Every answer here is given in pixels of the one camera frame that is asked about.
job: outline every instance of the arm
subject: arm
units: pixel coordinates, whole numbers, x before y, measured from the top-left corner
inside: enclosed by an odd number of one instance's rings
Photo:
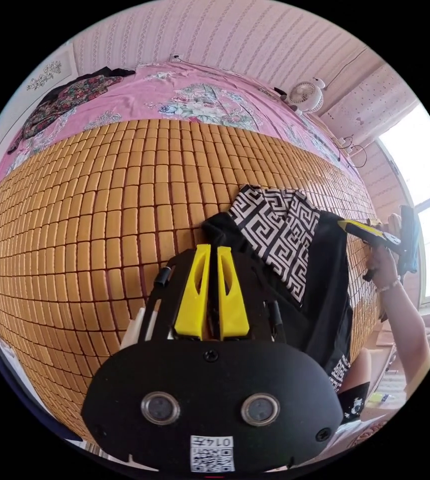
[[[395,260],[389,250],[382,247],[373,249],[367,266],[376,269],[373,283],[378,289],[393,284],[397,279]],[[425,324],[399,282],[380,295],[409,385],[419,375],[420,369],[428,370],[430,366]]]

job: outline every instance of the bed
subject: bed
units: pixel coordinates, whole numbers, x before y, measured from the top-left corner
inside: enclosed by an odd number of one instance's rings
[[[159,267],[202,242],[199,224],[243,184],[300,189],[320,209],[375,218],[323,123],[295,115],[269,85],[185,62],[138,66],[4,155],[0,337],[81,437],[92,440],[80,417],[90,379]],[[366,255],[349,237],[352,359],[377,321]]]

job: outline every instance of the bracelet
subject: bracelet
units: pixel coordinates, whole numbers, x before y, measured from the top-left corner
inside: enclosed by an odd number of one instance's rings
[[[382,292],[386,292],[387,290],[391,290],[392,288],[396,287],[399,283],[400,283],[400,275],[390,285],[384,286],[383,288],[375,288],[375,293],[380,294]]]

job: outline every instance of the hand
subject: hand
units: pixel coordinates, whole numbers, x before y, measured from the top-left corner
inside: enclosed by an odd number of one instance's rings
[[[366,267],[375,270],[373,283],[378,289],[391,285],[398,277],[395,259],[391,251],[383,246],[371,249]]]

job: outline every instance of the yellow plastic part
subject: yellow plastic part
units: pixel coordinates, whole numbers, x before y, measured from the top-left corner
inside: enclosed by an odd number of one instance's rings
[[[202,339],[208,302],[210,251],[209,245],[196,246],[195,257],[175,321],[175,331],[178,335]]]
[[[340,225],[340,227],[342,227],[345,231],[346,231],[347,225],[353,225],[353,226],[355,226],[359,229],[365,230],[366,232],[368,232],[370,234],[373,234],[377,237],[380,237],[381,239],[385,238],[382,231],[380,231],[380,230],[378,230],[378,229],[376,229],[372,226],[365,225],[364,223],[361,223],[361,222],[356,221],[356,220],[339,220],[338,225]]]
[[[245,337],[250,325],[240,282],[235,270],[231,248],[219,246],[218,252],[218,309],[220,316],[220,340],[227,337]]]

